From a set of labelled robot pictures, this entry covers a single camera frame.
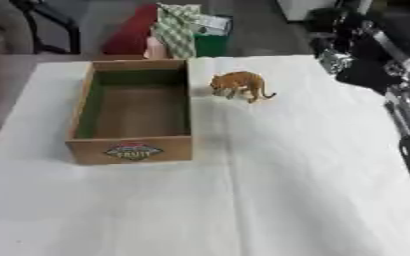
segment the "box logo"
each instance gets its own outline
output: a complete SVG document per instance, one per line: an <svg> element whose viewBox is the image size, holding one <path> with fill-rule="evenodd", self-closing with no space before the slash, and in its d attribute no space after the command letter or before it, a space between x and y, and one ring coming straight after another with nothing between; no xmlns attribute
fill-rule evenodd
<svg viewBox="0 0 410 256"><path fill-rule="evenodd" d="M120 144L105 152L109 156L131 161L141 161L150 156L162 153L163 150L142 143Z"/></svg>

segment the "plaid fabric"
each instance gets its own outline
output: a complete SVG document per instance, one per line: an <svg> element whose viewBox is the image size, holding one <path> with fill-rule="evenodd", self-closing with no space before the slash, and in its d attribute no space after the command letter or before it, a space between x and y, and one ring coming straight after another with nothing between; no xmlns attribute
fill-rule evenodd
<svg viewBox="0 0 410 256"><path fill-rule="evenodd" d="M200 14L200 5L158 4L158 22L152 34L169 49L172 57L187 59L196 56L190 23Z"/></svg>

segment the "wooden box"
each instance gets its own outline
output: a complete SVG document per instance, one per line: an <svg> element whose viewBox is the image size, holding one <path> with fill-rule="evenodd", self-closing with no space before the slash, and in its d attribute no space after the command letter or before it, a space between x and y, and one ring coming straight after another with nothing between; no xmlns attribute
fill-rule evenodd
<svg viewBox="0 0 410 256"><path fill-rule="evenodd" d="M79 164L192 158L187 63L93 62L66 140Z"/></svg>

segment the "floor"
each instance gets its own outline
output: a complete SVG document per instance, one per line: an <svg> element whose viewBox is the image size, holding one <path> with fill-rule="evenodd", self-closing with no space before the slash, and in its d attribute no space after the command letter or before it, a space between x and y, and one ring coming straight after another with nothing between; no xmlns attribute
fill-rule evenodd
<svg viewBox="0 0 410 256"><path fill-rule="evenodd" d="M99 52L100 45L131 16L137 6L151 0L47 0L73 17L82 32L85 54ZM276 0L165 0L166 4L201 4L202 12L226 14L234 18L228 56L310 54L305 32L298 24L288 24ZM41 36L66 46L64 32L45 21Z"/></svg>

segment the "orange tiger toy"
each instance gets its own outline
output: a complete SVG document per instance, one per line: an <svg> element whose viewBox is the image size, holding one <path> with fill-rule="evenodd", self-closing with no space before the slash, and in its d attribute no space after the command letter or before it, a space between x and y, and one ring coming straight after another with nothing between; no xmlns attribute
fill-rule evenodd
<svg viewBox="0 0 410 256"><path fill-rule="evenodd" d="M238 90L240 90L241 93L250 91L253 98L248 99L249 103L255 102L259 98L260 92L266 99L270 99L276 95L276 93L272 93L267 96L264 79L257 74L247 71L214 76L210 86L213 88L213 95L219 95L222 91L230 89L231 92L227 95L227 99L232 99Z"/></svg>

